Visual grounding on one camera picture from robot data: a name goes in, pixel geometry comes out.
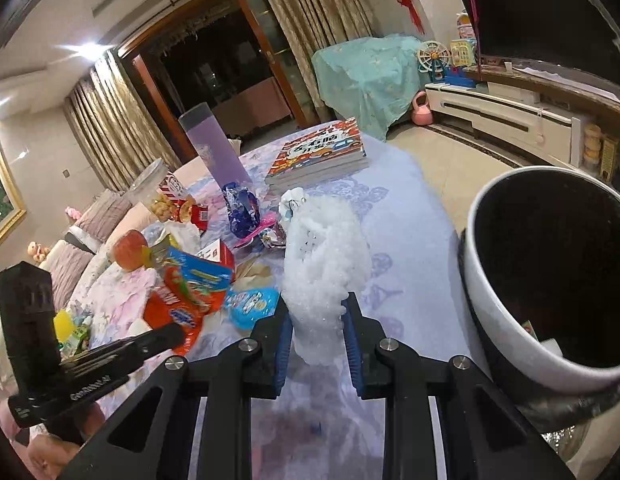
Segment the person's left hand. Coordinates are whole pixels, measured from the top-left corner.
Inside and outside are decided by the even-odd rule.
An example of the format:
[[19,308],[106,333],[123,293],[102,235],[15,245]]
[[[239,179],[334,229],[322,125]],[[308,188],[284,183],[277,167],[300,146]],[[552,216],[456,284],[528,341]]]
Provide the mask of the person's left hand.
[[[97,403],[93,403],[78,418],[79,430],[88,439],[93,437],[106,418]],[[66,465],[78,454],[81,446],[52,434],[38,434],[27,448],[30,470],[36,479],[57,479]]]

